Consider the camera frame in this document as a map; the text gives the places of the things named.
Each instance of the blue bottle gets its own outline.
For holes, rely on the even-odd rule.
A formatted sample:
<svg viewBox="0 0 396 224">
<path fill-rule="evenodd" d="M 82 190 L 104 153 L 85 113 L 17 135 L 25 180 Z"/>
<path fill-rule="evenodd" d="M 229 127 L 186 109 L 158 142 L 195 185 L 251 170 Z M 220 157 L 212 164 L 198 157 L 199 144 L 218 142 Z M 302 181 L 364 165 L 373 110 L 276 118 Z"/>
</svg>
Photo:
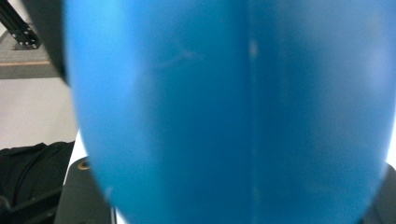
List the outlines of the blue bottle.
<svg viewBox="0 0 396 224">
<path fill-rule="evenodd" d="M 66 1 L 103 193 L 131 223 L 357 221 L 393 123 L 390 4 Z"/>
</svg>

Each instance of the black object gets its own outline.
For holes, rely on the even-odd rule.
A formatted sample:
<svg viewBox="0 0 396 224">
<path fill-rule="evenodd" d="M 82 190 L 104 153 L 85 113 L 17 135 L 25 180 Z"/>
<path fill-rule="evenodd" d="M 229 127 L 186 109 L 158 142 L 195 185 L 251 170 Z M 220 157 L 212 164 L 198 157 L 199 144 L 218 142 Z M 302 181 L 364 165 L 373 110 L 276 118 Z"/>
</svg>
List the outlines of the black object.
<svg viewBox="0 0 396 224">
<path fill-rule="evenodd" d="M 0 22 L 18 42 L 15 49 L 38 49 L 41 41 L 7 0 L 0 1 Z"/>
<path fill-rule="evenodd" d="M 22 0 L 22 3 L 46 47 L 51 63 L 67 83 L 64 67 L 63 1 Z"/>
<path fill-rule="evenodd" d="M 0 221 L 2 224 L 53 223 L 62 187 L 54 189 L 26 203 L 10 208 L 5 197 L 0 197 Z"/>
<path fill-rule="evenodd" d="M 396 223 L 396 171 L 389 165 L 384 182 L 360 224 Z"/>
<path fill-rule="evenodd" d="M 0 150 L 0 195 L 13 208 L 62 187 L 73 146 L 58 142 Z"/>
<path fill-rule="evenodd" d="M 114 212 L 93 179 L 87 158 L 69 167 L 55 223 L 116 223 Z"/>
</svg>

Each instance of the white surface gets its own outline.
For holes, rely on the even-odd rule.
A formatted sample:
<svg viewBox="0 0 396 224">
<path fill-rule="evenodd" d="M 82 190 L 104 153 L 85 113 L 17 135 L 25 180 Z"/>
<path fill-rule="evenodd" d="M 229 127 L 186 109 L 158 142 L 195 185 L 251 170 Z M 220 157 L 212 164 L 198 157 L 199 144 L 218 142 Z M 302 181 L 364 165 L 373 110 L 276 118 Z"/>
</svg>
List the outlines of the white surface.
<svg viewBox="0 0 396 224">
<path fill-rule="evenodd" d="M 78 161 L 81 158 L 88 156 L 87 151 L 85 150 L 84 143 L 82 142 L 81 133 L 78 131 L 76 142 L 73 147 L 72 156 L 70 157 L 69 167 L 73 162 Z"/>
<path fill-rule="evenodd" d="M 0 148 L 71 142 L 77 130 L 60 78 L 0 79 Z"/>
<path fill-rule="evenodd" d="M 122 213 L 118 209 L 116 209 L 116 216 L 117 224 L 128 224 L 125 217 L 122 216 Z"/>
<path fill-rule="evenodd" d="M 393 124 L 393 134 L 390 140 L 387 162 L 396 169 L 396 120 Z"/>
</svg>

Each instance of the blurry blue surface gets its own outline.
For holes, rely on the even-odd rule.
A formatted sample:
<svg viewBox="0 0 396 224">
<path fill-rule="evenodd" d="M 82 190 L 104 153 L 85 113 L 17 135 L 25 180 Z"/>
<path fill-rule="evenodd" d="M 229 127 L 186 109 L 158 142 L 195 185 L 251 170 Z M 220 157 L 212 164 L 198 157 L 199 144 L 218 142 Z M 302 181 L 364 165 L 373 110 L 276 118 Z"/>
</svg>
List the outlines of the blurry blue surface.
<svg viewBox="0 0 396 224">
<path fill-rule="evenodd" d="M 391 6 L 66 1 L 104 194 L 132 223 L 355 222 L 389 146 Z"/>
</svg>

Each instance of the white wall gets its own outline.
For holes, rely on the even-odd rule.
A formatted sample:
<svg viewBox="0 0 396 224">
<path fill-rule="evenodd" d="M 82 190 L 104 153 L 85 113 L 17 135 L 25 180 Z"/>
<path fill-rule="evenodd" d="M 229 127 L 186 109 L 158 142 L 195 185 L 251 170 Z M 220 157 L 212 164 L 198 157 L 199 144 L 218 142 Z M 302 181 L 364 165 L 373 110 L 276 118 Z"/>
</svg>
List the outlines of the white wall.
<svg viewBox="0 0 396 224">
<path fill-rule="evenodd" d="M 0 149 L 77 136 L 70 90 L 53 78 L 0 80 Z"/>
</svg>

